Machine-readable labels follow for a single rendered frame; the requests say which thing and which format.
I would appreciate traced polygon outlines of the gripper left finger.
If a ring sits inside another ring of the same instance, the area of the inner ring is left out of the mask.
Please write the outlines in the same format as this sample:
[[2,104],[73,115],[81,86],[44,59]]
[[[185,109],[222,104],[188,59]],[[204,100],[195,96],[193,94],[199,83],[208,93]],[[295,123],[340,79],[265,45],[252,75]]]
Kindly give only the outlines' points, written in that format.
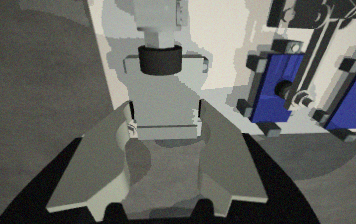
[[122,204],[130,190],[125,144],[132,119],[133,101],[128,100],[75,138],[13,199],[0,224],[103,221],[107,205]]

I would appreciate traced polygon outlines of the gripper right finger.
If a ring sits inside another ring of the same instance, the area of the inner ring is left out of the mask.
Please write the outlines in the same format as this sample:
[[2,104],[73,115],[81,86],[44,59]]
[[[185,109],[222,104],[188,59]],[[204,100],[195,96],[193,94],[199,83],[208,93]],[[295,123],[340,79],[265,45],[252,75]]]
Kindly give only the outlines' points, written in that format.
[[244,224],[320,224],[296,184],[249,133],[205,99],[199,100],[198,118],[206,145],[197,188],[213,202],[216,216]]

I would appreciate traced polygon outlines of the white fixture plate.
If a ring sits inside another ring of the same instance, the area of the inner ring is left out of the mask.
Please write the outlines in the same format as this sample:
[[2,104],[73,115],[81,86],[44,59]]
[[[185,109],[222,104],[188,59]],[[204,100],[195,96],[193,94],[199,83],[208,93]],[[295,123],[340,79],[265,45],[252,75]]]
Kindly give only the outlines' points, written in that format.
[[[97,45],[115,110],[131,100],[123,60],[139,55],[144,32],[137,31],[133,0],[87,0]],[[273,0],[188,0],[188,26],[174,32],[174,45],[182,54],[200,54],[208,60],[202,73],[200,99],[205,99],[242,132],[264,134],[236,108],[238,99],[248,100],[255,72],[246,67],[248,55],[272,51],[274,39],[303,41],[305,52],[314,29],[273,28],[267,22]],[[339,70],[344,58],[356,59],[356,19],[338,30],[310,89],[317,104],[295,110],[287,122],[275,122],[280,134],[328,133],[312,118],[316,110],[327,111],[347,78]]]

